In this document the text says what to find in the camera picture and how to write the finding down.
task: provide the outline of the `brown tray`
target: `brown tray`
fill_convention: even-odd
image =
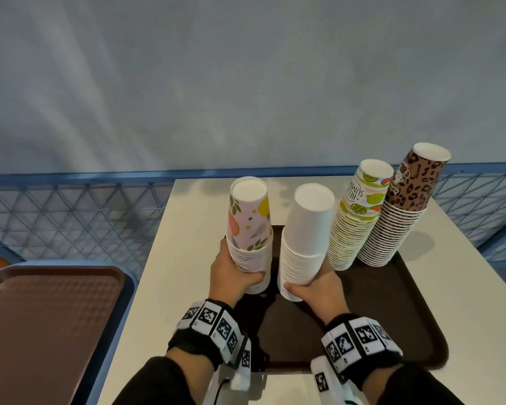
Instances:
[[[310,371],[311,360],[324,354],[320,321],[305,302],[288,301],[277,289],[282,230],[274,226],[268,289],[246,294],[236,304],[237,321],[251,337],[251,369],[256,372]],[[399,253],[384,267],[356,259],[351,268],[336,273],[351,311],[379,321],[405,359],[427,369],[444,366],[448,344]]]
[[[125,281],[115,267],[0,271],[0,405],[68,405]]]

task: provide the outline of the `gray wall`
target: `gray wall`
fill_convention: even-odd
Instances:
[[[506,161],[506,0],[0,0],[0,173]]]

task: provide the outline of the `white table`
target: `white table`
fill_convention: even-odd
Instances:
[[[285,224],[295,189],[328,186],[337,197],[348,176],[265,179],[273,224]],[[177,180],[103,387],[110,404],[144,363],[163,355],[193,301],[208,295],[210,264],[227,227],[233,179]],[[506,285],[434,202],[400,249],[449,347],[433,375],[468,405],[506,404]],[[242,396],[218,403],[246,403]],[[310,374],[268,375],[262,404],[318,404]]]

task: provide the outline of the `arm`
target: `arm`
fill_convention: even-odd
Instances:
[[[309,304],[324,325],[350,313],[341,279],[327,259],[309,286],[286,283],[284,287]],[[371,405],[461,404],[444,385],[414,363],[374,369],[365,378],[362,391]]]
[[[262,281],[264,272],[245,273],[233,263],[223,239],[210,269],[209,298],[234,307],[245,291]],[[202,404],[214,374],[204,355],[189,354],[178,347],[165,357],[153,357],[122,389],[114,405]]]

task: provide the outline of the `hand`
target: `hand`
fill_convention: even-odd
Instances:
[[[285,283],[285,289],[303,299],[320,318],[328,325],[337,315],[350,313],[345,301],[341,279],[325,258],[320,270],[309,286]]]
[[[210,268],[210,293],[208,298],[219,300],[233,307],[245,294],[245,291],[259,284],[266,272],[246,273],[241,271],[229,254],[227,239],[223,238],[220,252]]]

